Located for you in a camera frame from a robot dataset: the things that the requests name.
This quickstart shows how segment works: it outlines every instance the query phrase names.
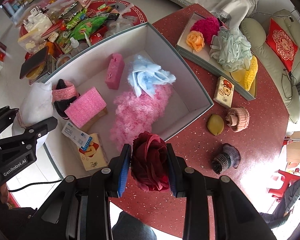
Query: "yellow knitted item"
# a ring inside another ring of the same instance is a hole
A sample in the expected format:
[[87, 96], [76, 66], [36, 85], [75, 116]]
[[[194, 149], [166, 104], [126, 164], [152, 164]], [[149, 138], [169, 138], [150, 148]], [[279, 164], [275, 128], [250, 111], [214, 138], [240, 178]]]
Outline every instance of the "yellow knitted item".
[[249, 70], [246, 71], [245, 78], [243, 80], [243, 88], [246, 91], [249, 91], [251, 88], [251, 84], [256, 78], [258, 71], [258, 62], [257, 58], [255, 56], [252, 56], [252, 59], [250, 61], [250, 67]]

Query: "white cardboard box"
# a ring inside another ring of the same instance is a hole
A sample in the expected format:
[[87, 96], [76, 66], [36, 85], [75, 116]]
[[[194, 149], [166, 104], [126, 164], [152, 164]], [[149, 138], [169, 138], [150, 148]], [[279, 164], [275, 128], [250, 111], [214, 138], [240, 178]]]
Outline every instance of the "white cardboard box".
[[[113, 53], [122, 54], [126, 63], [118, 90], [108, 89], [105, 83]], [[109, 160], [120, 154], [109, 138], [117, 107], [113, 101], [116, 96], [130, 89], [127, 82], [131, 69], [129, 62], [137, 53], [162, 66], [162, 69], [170, 71], [177, 78], [164, 116], [152, 125], [153, 133], [167, 141], [213, 106], [205, 88], [184, 59], [151, 24], [132, 27], [98, 42], [58, 68], [44, 83], [52, 82], [55, 85], [62, 78], [72, 82], [80, 94], [93, 86], [97, 88], [107, 103], [108, 114], [90, 128], [89, 134], [99, 133]], [[84, 170], [78, 154], [70, 145], [72, 142], [61, 134], [66, 121], [56, 111], [54, 116], [58, 118], [58, 126], [50, 132], [45, 144], [61, 174], [72, 174], [78, 178], [93, 174], [96, 170]]]

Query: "red artificial rose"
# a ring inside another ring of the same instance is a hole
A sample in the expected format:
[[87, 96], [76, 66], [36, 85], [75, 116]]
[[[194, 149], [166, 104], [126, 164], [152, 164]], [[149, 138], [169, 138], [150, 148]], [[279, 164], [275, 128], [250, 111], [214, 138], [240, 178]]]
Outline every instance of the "red artificial rose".
[[157, 134], [143, 132], [133, 140], [131, 174], [144, 191], [169, 191], [167, 145]]

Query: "red speckled tabletop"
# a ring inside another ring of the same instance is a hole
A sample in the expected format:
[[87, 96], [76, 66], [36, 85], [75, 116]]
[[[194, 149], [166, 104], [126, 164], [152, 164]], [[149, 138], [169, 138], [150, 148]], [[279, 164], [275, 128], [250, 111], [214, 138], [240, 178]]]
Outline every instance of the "red speckled tabletop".
[[[175, 46], [193, 12], [206, 17], [211, 16], [199, 4], [193, 4], [153, 25]], [[187, 59], [186, 62], [213, 98], [217, 77]], [[259, 212], [267, 212], [273, 198], [266, 191], [265, 181], [273, 171], [271, 165], [281, 151], [289, 115], [271, 77], [260, 63], [257, 98], [248, 102], [235, 91], [232, 107], [239, 106], [244, 106], [250, 114], [247, 129], [234, 133], [225, 126], [222, 134], [213, 136], [207, 129], [208, 118], [211, 114], [219, 114], [222, 118], [227, 114], [224, 107], [215, 103], [208, 112], [168, 143], [172, 144], [177, 156], [186, 160], [188, 166], [214, 178], [219, 176], [211, 169], [211, 160], [222, 149], [223, 143], [235, 146], [242, 160], [236, 170], [230, 168], [223, 175], [228, 175], [239, 186]], [[144, 192], [135, 185], [131, 175], [126, 187], [122, 198], [111, 199], [114, 204], [147, 225], [182, 237], [186, 207], [184, 198], [175, 199], [171, 193]], [[213, 232], [214, 222], [211, 219], [211, 239], [214, 238]]]

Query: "light blue fluffy fabric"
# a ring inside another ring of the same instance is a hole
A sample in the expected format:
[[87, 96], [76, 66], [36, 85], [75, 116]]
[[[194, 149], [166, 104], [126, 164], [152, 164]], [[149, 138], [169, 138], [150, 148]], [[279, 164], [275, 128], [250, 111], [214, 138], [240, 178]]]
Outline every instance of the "light blue fluffy fabric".
[[212, 37], [210, 57], [215, 58], [225, 71], [249, 70], [251, 44], [239, 28], [228, 30], [221, 26], [218, 36]]
[[161, 66], [151, 62], [141, 55], [136, 55], [132, 63], [133, 70], [128, 76], [128, 82], [133, 87], [137, 97], [142, 91], [152, 98], [155, 95], [154, 85], [172, 84], [176, 77], [169, 71], [161, 69]]

